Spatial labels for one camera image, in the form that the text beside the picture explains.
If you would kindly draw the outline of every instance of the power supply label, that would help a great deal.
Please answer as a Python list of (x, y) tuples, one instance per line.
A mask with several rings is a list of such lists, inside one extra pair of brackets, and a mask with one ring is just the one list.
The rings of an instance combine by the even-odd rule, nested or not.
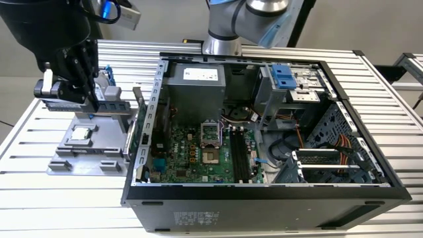
[(218, 81), (218, 69), (215, 68), (186, 68), (186, 80)]

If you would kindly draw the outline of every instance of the white wall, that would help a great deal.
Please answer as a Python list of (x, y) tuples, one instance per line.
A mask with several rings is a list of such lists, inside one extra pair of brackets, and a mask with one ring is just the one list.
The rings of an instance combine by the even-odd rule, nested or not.
[(423, 0), (318, 0), (302, 48), (362, 50), (374, 64), (423, 52)]

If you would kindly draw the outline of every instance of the black cylinder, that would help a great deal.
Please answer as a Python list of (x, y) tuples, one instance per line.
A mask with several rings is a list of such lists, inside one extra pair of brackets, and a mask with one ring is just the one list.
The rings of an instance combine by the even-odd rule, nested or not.
[(40, 61), (89, 35), (87, 18), (67, 2), (73, 0), (0, 0), (0, 16), (17, 42)]

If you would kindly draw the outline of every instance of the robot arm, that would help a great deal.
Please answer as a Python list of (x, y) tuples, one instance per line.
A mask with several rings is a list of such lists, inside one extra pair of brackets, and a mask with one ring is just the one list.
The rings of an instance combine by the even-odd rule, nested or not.
[(49, 109), (96, 112), (93, 79), (99, 73), (97, 42), (88, 39), (88, 17), (112, 24), (115, 19), (89, 15), (80, 0), (0, 0), (0, 16), (44, 72), (33, 93)]
[(239, 36), (271, 48), (291, 20), (288, 0), (210, 0), (210, 36), (203, 54), (242, 55)]

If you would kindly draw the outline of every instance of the green circuit board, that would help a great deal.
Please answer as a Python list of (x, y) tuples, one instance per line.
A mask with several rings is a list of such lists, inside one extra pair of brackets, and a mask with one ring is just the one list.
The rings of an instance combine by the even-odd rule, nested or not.
[[(172, 127), (170, 152), (166, 159), (166, 171), (160, 174), (162, 183), (234, 183), (234, 164), (231, 159), (231, 141), (228, 129), (222, 132), (222, 146), (219, 149), (202, 148), (200, 127)], [(244, 133), (246, 143), (252, 151), (256, 151), (254, 133)], [(210, 151), (218, 158), (214, 163), (204, 163)], [(251, 152), (247, 153), (248, 164)], [(251, 178), (252, 183), (263, 183), (262, 169), (259, 165), (258, 176)]]

